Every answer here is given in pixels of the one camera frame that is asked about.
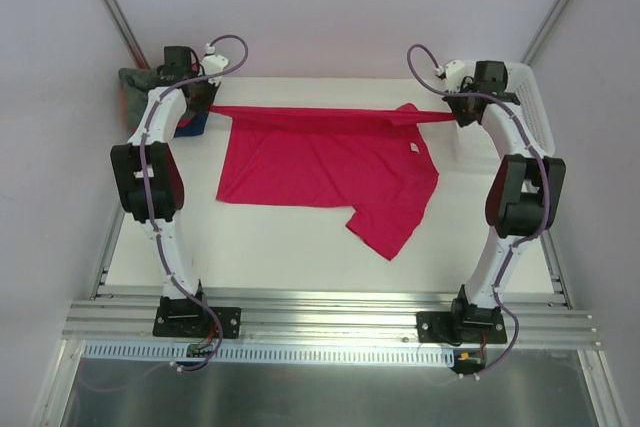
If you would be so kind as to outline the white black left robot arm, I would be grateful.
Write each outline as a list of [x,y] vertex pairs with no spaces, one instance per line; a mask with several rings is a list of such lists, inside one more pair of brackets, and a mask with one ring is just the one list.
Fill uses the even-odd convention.
[[160,67],[119,74],[131,131],[110,151],[119,200],[151,241],[163,275],[157,327],[179,326],[188,335],[203,333],[211,316],[182,235],[185,187],[170,142],[184,119],[207,118],[228,65],[214,45],[203,55],[168,46]]

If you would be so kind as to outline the crimson pink t shirt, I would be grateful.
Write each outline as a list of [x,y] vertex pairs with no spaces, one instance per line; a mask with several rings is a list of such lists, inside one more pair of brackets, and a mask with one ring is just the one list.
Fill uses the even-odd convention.
[[450,113],[214,106],[231,119],[216,198],[232,204],[350,207],[346,227],[392,260],[423,220],[439,172],[420,125]]

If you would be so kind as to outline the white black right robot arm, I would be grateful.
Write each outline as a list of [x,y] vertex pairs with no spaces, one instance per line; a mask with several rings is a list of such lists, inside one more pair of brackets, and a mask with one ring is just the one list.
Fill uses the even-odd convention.
[[469,280],[451,305],[446,333],[455,344],[503,344],[501,294],[529,245],[548,230],[562,192],[566,164],[553,158],[526,125],[521,101],[503,61],[480,60],[458,83],[446,82],[448,103],[461,127],[478,124],[500,158],[485,203],[487,241]]

